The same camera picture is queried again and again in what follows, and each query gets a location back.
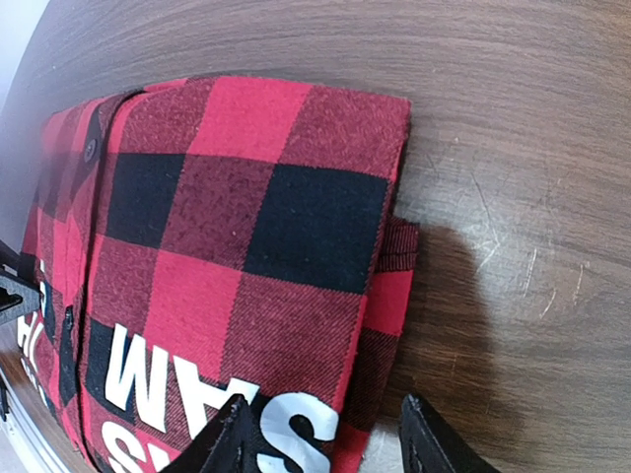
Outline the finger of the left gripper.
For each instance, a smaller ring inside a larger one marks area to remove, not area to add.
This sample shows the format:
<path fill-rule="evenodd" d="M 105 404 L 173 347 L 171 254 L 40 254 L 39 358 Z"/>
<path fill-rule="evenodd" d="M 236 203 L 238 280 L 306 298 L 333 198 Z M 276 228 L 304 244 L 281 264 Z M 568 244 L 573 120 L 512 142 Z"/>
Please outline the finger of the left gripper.
<path fill-rule="evenodd" d="M 39 309 L 39 288 L 20 272 L 21 257 L 1 242 L 1 324 Z"/>

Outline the aluminium front rail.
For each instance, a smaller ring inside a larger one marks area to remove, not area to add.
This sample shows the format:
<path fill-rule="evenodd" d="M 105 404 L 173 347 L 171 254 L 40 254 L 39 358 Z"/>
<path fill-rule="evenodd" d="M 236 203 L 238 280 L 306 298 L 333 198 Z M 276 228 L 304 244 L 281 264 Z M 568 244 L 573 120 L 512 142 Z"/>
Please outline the aluminium front rail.
<path fill-rule="evenodd" d="M 67 466 L 35 425 L 3 372 L 1 372 L 1 432 L 25 472 L 68 472 Z"/>

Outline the red black plaid shirt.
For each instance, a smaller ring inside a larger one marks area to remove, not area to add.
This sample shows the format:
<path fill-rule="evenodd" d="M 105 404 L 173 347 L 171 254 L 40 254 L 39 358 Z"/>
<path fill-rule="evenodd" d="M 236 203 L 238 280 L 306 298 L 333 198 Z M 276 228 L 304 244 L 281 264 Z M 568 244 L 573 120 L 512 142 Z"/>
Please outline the red black plaid shirt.
<path fill-rule="evenodd" d="M 181 79 L 53 114 L 20 275 L 23 363 L 87 463 L 158 472 L 233 395 L 258 472 L 355 472 L 407 312 L 409 101 Z"/>

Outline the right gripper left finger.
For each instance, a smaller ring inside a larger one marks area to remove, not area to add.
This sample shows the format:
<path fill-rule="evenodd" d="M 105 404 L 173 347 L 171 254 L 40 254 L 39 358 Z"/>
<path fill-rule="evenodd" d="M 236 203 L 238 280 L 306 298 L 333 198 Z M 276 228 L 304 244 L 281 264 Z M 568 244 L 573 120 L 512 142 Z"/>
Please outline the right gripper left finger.
<path fill-rule="evenodd" d="M 256 427 L 243 396 L 231 396 L 162 473 L 256 471 Z"/>

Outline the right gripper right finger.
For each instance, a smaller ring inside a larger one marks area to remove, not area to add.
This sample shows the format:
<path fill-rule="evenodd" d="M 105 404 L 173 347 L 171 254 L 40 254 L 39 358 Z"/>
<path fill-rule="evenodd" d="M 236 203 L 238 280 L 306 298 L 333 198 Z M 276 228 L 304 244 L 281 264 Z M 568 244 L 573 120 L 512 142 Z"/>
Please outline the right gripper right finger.
<path fill-rule="evenodd" d="M 399 423 L 405 473 L 497 473 L 421 395 L 408 394 Z"/>

